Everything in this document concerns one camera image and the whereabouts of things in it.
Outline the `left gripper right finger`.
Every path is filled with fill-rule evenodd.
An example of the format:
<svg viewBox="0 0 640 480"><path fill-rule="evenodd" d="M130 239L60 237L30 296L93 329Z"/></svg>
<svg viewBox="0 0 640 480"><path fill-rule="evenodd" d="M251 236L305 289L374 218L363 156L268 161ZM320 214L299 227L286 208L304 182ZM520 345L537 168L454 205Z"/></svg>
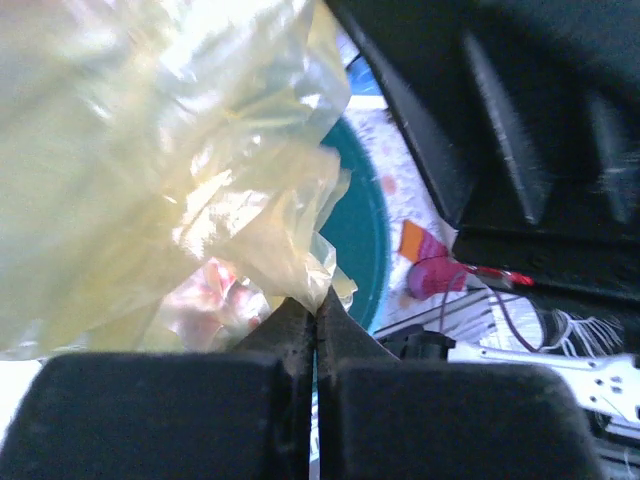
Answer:
<svg viewBox="0 0 640 480"><path fill-rule="evenodd" d="M400 360L329 292L316 316L324 479L600 479L583 412L553 371Z"/></svg>

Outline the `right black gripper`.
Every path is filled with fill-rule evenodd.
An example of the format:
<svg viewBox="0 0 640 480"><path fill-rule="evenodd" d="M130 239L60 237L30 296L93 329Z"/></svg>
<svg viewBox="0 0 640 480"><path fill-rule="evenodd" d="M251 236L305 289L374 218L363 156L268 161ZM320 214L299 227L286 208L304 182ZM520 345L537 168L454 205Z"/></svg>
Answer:
<svg viewBox="0 0 640 480"><path fill-rule="evenodd" d="M457 260L639 299L635 1L333 1Z"/></svg>

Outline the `yellow trash bag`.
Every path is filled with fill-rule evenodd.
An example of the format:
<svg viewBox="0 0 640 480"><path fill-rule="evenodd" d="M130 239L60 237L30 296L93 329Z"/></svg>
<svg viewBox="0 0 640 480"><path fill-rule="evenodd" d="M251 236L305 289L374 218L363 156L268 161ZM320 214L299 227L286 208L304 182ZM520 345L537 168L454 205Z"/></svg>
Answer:
<svg viewBox="0 0 640 480"><path fill-rule="evenodd" d="M176 349L208 260L316 310L350 89L322 1L1 5L1 356Z"/></svg>

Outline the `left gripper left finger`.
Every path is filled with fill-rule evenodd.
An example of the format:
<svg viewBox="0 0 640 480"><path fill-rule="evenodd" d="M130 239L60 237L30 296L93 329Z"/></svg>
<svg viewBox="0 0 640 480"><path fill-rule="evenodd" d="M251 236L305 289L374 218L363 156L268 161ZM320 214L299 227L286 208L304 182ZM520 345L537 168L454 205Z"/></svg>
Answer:
<svg viewBox="0 0 640 480"><path fill-rule="evenodd" d="M285 301L226 353L68 354L27 390L5 479L304 479L313 317Z"/></svg>

